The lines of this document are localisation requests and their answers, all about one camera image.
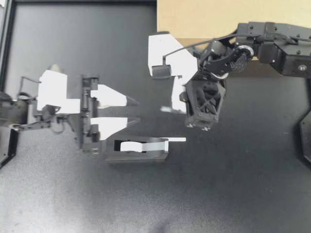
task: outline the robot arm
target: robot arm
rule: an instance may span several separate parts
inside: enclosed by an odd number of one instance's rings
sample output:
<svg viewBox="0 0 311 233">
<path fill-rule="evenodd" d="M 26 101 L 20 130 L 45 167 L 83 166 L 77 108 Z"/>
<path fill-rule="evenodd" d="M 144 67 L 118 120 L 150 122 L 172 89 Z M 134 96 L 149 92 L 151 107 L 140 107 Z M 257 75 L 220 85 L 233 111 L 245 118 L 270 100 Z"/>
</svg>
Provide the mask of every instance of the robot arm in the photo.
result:
<svg viewBox="0 0 311 233">
<path fill-rule="evenodd" d="M 206 43 L 202 51 L 185 50 Z M 230 35 L 187 47 L 169 34 L 149 37 L 150 74 L 155 79 L 175 76 L 171 112 L 186 113 L 188 127 L 205 131 L 218 122 L 228 74 L 243 71 L 253 57 L 282 75 L 311 78 L 311 29 L 271 22 L 240 23 Z"/>
</svg>

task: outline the cardboard box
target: cardboard box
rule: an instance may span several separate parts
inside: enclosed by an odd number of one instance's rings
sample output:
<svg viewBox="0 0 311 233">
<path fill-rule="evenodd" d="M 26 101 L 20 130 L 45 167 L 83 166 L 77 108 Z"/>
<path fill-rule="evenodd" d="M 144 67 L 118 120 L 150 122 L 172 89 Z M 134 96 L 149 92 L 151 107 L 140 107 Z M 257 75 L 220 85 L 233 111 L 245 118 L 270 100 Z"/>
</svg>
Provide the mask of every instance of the cardboard box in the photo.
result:
<svg viewBox="0 0 311 233">
<path fill-rule="evenodd" d="M 183 45 L 232 33 L 249 21 L 311 28 L 310 0 L 157 0 L 157 30 Z"/>
</svg>

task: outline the black table surface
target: black table surface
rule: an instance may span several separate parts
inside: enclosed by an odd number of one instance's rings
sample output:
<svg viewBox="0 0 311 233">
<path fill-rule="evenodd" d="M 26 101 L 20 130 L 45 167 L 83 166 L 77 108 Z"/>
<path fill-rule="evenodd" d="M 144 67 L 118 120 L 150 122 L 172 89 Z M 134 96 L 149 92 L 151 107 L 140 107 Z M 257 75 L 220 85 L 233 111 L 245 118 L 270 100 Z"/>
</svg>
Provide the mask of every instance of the black table surface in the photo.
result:
<svg viewBox="0 0 311 233">
<path fill-rule="evenodd" d="M 185 128 L 183 115 L 159 111 L 172 80 L 149 75 L 155 30 L 154 5 L 17 7 L 10 95 L 21 75 L 39 78 L 52 63 L 69 75 L 70 98 L 78 97 L 79 74 L 98 73 L 140 102 L 124 114 L 140 115 L 141 123 L 121 133 L 187 141 L 170 143 L 163 164 L 110 165 L 103 155 L 81 153 L 68 127 L 61 135 L 23 132 L 16 157 L 0 171 L 1 233 L 310 232 L 311 169 L 297 124 L 310 109 L 307 81 L 252 62 L 227 80 L 218 125 Z M 25 83 L 25 91 L 36 89 Z"/>
</svg>

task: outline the white tape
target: white tape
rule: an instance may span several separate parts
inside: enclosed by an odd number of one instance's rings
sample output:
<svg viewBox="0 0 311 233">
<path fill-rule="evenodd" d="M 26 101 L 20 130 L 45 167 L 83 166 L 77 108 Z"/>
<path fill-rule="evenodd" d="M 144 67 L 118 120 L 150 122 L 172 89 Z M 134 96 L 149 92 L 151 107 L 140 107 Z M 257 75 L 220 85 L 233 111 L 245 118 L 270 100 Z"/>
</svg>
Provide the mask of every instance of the white tape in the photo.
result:
<svg viewBox="0 0 311 233">
<path fill-rule="evenodd" d="M 154 150 L 164 150 L 169 151 L 169 142 L 149 142 L 149 143 L 140 143 L 140 142 L 121 142 L 120 151 L 154 151 Z"/>
<path fill-rule="evenodd" d="M 169 142 L 185 142 L 187 139 L 185 137 L 162 137 L 168 139 Z"/>
</svg>

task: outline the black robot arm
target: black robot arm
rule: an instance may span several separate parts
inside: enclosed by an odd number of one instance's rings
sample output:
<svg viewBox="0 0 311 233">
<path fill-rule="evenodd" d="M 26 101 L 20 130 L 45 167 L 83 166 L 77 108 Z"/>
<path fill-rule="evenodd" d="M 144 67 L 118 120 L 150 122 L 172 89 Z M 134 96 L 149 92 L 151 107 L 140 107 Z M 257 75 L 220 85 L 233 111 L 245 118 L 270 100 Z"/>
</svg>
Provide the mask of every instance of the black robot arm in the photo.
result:
<svg viewBox="0 0 311 233">
<path fill-rule="evenodd" d="M 225 97 L 225 79 L 232 71 L 243 71 L 253 57 L 270 64 L 284 76 L 311 78 L 311 29 L 281 23 L 240 23 L 227 36 L 194 51 L 198 69 L 185 85 L 180 100 L 187 106 L 186 125 L 209 130 L 218 122 Z"/>
</svg>

